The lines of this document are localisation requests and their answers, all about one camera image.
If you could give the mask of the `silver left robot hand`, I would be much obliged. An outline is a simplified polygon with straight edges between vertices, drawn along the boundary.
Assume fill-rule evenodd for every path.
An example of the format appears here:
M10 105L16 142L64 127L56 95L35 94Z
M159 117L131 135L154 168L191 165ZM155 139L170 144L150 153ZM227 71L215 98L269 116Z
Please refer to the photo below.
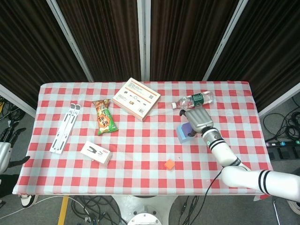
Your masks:
M25 164L30 156L25 156L21 160L11 161L11 154L13 146L18 136L26 130L26 128L20 128L15 131L18 121L12 120L9 126L4 129L0 134L0 173L3 174L8 168Z

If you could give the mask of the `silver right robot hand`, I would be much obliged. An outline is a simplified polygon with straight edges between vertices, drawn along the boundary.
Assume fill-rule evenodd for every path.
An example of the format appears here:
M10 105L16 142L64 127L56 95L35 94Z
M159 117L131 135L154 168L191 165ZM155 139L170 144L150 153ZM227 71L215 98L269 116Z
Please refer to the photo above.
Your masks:
M180 116L184 115L191 128L187 135L194 137L197 134L204 134L207 130L213 128L213 120L203 107L198 107L191 110L180 110Z

